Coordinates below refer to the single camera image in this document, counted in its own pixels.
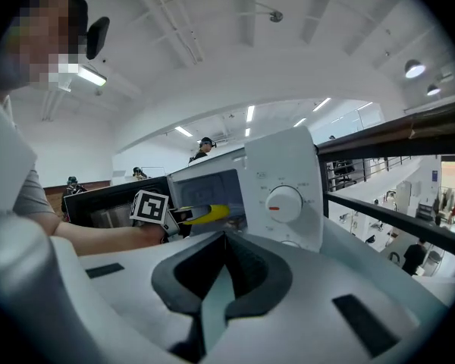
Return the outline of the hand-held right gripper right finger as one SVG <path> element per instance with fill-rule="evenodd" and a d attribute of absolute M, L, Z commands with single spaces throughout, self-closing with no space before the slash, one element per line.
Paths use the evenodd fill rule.
<path fill-rule="evenodd" d="M 293 282 L 284 259 L 235 234 L 225 234 L 224 264 L 234 289 L 234 300 L 224 311 L 227 320 L 269 313 L 285 298 Z"/>

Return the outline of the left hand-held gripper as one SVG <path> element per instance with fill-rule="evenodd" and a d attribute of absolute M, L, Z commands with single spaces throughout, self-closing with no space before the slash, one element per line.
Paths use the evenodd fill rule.
<path fill-rule="evenodd" d="M 180 225 L 208 215 L 210 205 L 169 208 L 170 196 L 151 191 L 140 190 L 136 193 L 130 220 L 135 232 L 143 243 L 169 243 L 181 240 Z"/>

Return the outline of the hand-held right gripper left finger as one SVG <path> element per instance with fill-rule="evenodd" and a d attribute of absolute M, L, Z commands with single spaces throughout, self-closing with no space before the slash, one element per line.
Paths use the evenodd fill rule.
<path fill-rule="evenodd" d="M 168 309 L 188 316 L 201 314 L 202 302 L 225 265 L 230 235 L 216 232 L 157 264 L 152 288 Z"/>

